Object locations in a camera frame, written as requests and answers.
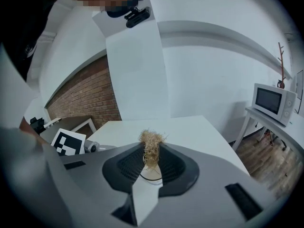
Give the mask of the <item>long white table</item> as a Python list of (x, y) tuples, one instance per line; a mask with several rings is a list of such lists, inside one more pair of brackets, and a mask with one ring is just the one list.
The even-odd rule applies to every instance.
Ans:
[(254, 119), (263, 125), (264, 128), (272, 131), (276, 136), (283, 140), (288, 147), (304, 159), (304, 118), (295, 114), (292, 108), (288, 108), (290, 119), (286, 126), (282, 125), (267, 114), (253, 108), (246, 108), (247, 115), (242, 129), (233, 144), (233, 150), (236, 150), (242, 141), (248, 128), (250, 119)]

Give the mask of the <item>grey table with white legs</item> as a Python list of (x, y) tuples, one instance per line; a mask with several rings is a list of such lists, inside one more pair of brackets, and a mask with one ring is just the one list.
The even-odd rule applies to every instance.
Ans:
[(40, 136), (48, 143), (51, 143), (60, 128), (76, 132), (86, 124), (89, 125), (93, 133), (96, 132), (96, 127), (90, 116), (78, 116), (61, 119), (59, 122), (54, 123), (52, 126), (43, 131)]

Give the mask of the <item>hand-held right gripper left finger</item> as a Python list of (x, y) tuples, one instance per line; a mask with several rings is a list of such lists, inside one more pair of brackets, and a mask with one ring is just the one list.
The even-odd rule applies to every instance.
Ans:
[(136, 228), (132, 187), (143, 169), (143, 145), (59, 156), (50, 150), (52, 179), (76, 228)]

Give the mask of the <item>wooden coat rack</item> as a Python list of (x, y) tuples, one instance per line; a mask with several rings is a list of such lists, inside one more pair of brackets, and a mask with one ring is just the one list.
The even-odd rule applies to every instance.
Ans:
[(279, 52), (280, 52), (280, 57), (278, 59), (279, 59), (279, 61), (281, 63), (281, 75), (282, 75), (282, 79), (278, 83), (278, 85), (279, 85), (279, 87), (281, 89), (284, 89), (285, 88), (285, 84), (284, 84), (284, 79), (285, 79), (285, 75), (284, 75), (284, 61), (283, 61), (283, 54), (284, 54), (283, 48), (284, 48), (284, 46), (281, 46), (280, 42), (278, 42), (278, 46), (279, 46)]

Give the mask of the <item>person's black clothing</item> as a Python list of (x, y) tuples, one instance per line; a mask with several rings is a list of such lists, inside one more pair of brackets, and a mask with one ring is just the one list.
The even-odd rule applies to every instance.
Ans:
[(57, 0), (0, 0), (0, 44), (24, 80)]

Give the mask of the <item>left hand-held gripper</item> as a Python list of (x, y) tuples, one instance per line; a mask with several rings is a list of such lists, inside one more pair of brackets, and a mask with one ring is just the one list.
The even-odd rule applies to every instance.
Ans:
[(56, 133), (51, 146), (59, 156), (72, 156), (85, 153), (101, 152), (116, 148), (111, 145), (101, 145), (86, 139), (85, 134), (76, 133), (60, 128)]

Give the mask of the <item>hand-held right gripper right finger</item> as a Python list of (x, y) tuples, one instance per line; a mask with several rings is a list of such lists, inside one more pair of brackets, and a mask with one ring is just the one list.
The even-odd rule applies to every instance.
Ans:
[(243, 228), (263, 224), (275, 198), (232, 163), (160, 145), (163, 186), (142, 228)]

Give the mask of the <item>yellow fluffy ball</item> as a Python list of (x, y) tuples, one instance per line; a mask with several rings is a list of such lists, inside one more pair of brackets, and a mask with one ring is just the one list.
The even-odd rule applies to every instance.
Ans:
[(147, 169), (156, 170), (160, 156), (160, 144), (165, 143), (168, 136), (145, 129), (141, 132), (138, 140), (143, 144), (142, 161)]

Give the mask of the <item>white microwave oven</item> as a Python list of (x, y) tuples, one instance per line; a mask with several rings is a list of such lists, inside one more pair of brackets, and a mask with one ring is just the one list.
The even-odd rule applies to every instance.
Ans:
[(292, 116), (297, 93), (264, 84), (254, 84), (252, 107), (287, 126)]

